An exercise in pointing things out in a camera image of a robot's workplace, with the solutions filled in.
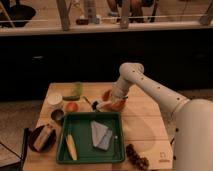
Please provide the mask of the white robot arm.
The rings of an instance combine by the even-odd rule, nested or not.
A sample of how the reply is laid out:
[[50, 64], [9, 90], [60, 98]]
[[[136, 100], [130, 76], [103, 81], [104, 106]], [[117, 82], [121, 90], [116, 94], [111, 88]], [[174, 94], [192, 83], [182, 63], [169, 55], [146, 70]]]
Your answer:
[[189, 99], [144, 75], [140, 63], [123, 63], [111, 99], [137, 85], [176, 119], [173, 171], [213, 171], [213, 102]]

